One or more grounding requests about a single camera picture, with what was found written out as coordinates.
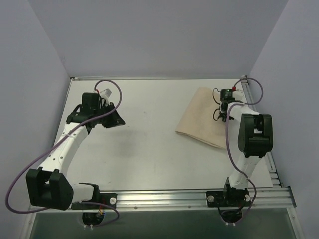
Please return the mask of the beige cloth surgical kit roll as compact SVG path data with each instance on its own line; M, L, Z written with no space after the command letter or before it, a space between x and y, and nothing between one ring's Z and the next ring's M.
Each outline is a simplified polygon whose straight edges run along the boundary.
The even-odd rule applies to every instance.
M213 119L213 113L218 108L213 97L218 96L219 94L213 93L210 88L198 88L177 124L175 132L210 146L225 149L225 123Z

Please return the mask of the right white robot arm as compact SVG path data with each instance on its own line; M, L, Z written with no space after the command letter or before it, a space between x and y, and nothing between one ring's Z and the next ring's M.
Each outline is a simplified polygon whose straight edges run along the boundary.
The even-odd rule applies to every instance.
M273 124L269 114L256 112L243 102L233 97L222 99L219 106L219 118L226 123L226 150L234 171L226 179L221 199L226 205L234 205L237 201L250 201L248 184L251 176L260 162L273 148ZM229 142L229 121L239 122L237 146L241 155L234 161Z

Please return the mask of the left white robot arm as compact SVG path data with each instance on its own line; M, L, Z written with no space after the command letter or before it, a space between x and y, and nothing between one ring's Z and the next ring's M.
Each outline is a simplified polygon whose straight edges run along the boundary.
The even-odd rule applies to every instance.
M113 102L111 91L83 93L82 103L67 117L59 141L36 169L29 169L25 178L30 203L33 206L67 210L83 203L89 209L100 205L99 186L93 183L70 184L68 168L81 143L98 124L104 128L125 125Z

